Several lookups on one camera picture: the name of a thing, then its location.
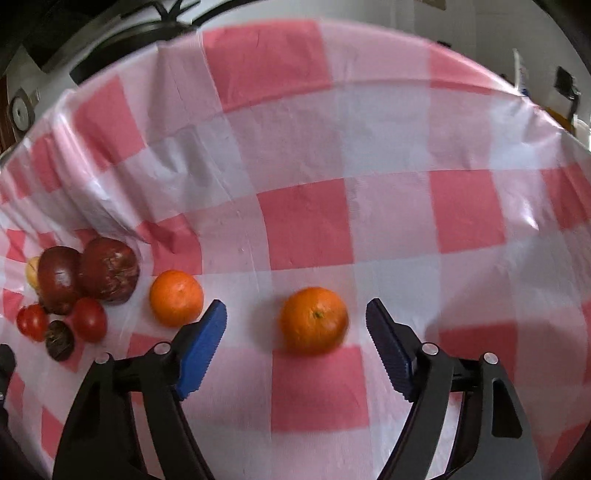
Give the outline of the red tomato small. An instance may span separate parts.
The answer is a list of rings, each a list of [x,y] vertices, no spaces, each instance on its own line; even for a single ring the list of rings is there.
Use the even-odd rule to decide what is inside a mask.
[[[22,307],[16,317],[20,333],[35,342],[43,342],[49,326],[49,317],[39,304]]]

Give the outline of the orange mandarin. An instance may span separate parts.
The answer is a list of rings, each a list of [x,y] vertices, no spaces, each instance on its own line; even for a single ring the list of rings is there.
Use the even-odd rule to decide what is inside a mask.
[[[332,290],[308,287],[284,301],[277,325],[287,353],[317,356],[338,349],[349,330],[349,310]]]
[[[200,316],[204,309],[204,290],[193,276],[179,270],[167,270],[152,282],[148,303],[160,325],[180,328]]]

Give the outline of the dark brown passion fruit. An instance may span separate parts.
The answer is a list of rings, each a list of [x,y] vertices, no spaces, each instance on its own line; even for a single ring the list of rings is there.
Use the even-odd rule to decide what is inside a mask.
[[[57,362],[68,360],[75,349],[72,329],[61,320],[50,322],[45,333],[45,346],[53,360]]]

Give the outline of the wrinkled dark red fruit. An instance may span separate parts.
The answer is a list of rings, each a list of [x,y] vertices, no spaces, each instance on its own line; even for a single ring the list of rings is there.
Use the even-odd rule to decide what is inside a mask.
[[[107,303],[125,303],[132,296],[140,268],[135,252],[122,241],[97,237],[80,257],[79,280],[84,293]]]

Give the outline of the large dark red apple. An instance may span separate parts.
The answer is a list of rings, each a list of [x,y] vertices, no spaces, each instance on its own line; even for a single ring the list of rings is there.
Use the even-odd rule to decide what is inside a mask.
[[[81,254],[67,246],[47,248],[37,270],[39,297],[44,307],[56,315],[69,315],[82,295],[79,283]]]

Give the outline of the yellow round fruit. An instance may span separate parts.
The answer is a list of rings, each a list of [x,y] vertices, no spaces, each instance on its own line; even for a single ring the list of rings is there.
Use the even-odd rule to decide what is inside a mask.
[[[31,288],[35,292],[39,292],[39,281],[38,281],[38,265],[39,265],[39,256],[35,256],[30,258],[25,267],[25,277],[27,283],[31,286]]]

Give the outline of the red white checkered tablecloth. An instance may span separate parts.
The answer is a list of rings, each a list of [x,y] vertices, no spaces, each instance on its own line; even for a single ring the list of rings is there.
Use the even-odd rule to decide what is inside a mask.
[[[28,259],[104,235],[140,261],[99,346],[53,361],[15,317]],[[451,355],[495,353],[552,475],[590,419],[590,154],[469,59],[356,23],[274,21],[155,45],[65,93],[1,172],[7,409],[42,473],[101,349],[172,338],[154,278],[193,275],[228,307],[183,404],[219,479],[373,479],[408,404],[365,326],[380,298]],[[285,300],[322,287],[349,330],[287,353]]]

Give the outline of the round wall gauge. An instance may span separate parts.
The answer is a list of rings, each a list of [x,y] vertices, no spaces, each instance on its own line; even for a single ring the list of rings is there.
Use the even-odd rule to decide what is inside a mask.
[[[8,114],[18,139],[23,138],[35,123],[35,107],[39,103],[39,90],[35,89],[27,93],[23,88],[19,88],[12,96]]]

